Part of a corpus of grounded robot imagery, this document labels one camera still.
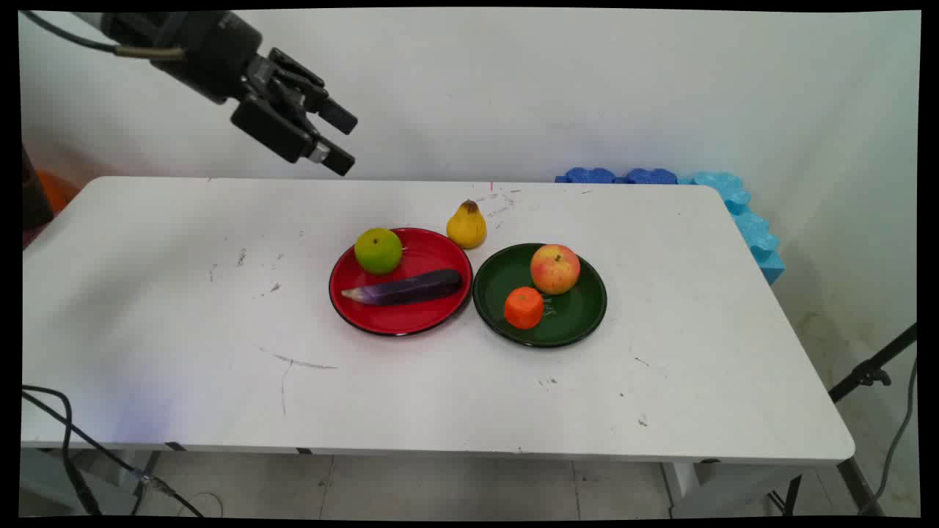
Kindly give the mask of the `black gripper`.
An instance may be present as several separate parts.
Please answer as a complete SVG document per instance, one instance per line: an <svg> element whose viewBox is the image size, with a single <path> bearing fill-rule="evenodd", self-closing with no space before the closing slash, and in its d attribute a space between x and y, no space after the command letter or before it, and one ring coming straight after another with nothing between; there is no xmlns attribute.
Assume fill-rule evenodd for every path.
<svg viewBox="0 0 939 528"><path fill-rule="evenodd" d="M346 176L356 158L312 123L315 114L343 134L358 117L333 100L325 81L278 48L256 56L263 36L234 11L118 11L104 13L101 30L121 45L181 49L175 61L152 60L185 86L217 104L241 99L231 123L289 163L308 159ZM242 77L254 60L254 93Z"/></svg>

